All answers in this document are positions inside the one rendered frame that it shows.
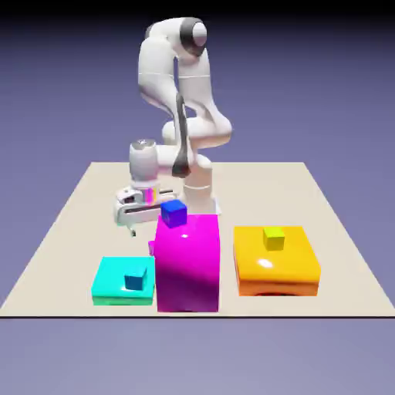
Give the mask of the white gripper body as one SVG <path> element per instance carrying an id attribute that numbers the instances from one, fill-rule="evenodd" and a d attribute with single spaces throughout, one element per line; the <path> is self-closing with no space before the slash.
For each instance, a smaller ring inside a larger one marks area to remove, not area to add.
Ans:
<path id="1" fill-rule="evenodd" d="M 119 226 L 131 227 L 148 221 L 156 221 L 160 214 L 160 205 L 165 201 L 174 200 L 175 193 L 160 194 L 153 204 L 121 203 L 116 199 L 114 204 L 114 221 Z"/>

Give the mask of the small blue cube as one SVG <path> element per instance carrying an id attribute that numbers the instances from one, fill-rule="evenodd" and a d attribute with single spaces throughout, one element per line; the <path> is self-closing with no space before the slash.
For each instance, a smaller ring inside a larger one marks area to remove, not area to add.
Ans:
<path id="1" fill-rule="evenodd" d="M 160 205 L 160 215 L 169 228 L 187 224 L 187 206 L 178 199 L 163 202 Z"/>

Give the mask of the small teal cube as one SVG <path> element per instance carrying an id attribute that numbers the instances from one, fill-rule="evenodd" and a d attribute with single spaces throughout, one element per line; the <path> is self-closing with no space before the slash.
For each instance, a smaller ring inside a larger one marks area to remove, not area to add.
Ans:
<path id="1" fill-rule="evenodd" d="M 147 279 L 147 268 L 132 267 L 124 274 L 124 287 L 130 291 L 143 291 Z"/>

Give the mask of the small yellow cube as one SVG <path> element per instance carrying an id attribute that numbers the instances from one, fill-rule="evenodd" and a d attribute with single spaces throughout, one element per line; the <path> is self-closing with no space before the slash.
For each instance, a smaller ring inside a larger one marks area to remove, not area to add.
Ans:
<path id="1" fill-rule="evenodd" d="M 266 226 L 263 228 L 263 240 L 268 251 L 281 251 L 285 244 L 285 233 L 281 227 Z"/>

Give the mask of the large cyan box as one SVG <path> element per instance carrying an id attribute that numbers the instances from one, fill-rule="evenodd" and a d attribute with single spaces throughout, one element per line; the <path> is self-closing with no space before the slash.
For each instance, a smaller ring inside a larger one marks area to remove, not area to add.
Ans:
<path id="1" fill-rule="evenodd" d="M 132 267 L 147 268 L 143 291 L 124 287 L 124 274 Z M 151 306 L 154 300 L 155 262 L 153 256 L 103 257 L 91 287 L 95 306 Z"/>

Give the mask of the large magenta box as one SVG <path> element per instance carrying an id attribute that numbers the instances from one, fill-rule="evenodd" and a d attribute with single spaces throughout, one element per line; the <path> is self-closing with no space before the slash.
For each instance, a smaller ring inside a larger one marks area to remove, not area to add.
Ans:
<path id="1" fill-rule="evenodd" d="M 217 312 L 221 242 L 216 214 L 189 214 L 169 228 L 158 219 L 154 239 L 158 312 Z"/>

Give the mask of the large orange box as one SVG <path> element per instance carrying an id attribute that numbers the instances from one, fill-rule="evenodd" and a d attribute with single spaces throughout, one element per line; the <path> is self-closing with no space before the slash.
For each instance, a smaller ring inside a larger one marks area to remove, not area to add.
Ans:
<path id="1" fill-rule="evenodd" d="M 285 244 L 268 251 L 266 226 L 234 227 L 234 260 L 240 296 L 316 296 L 321 267 L 301 226 L 281 226 Z"/>

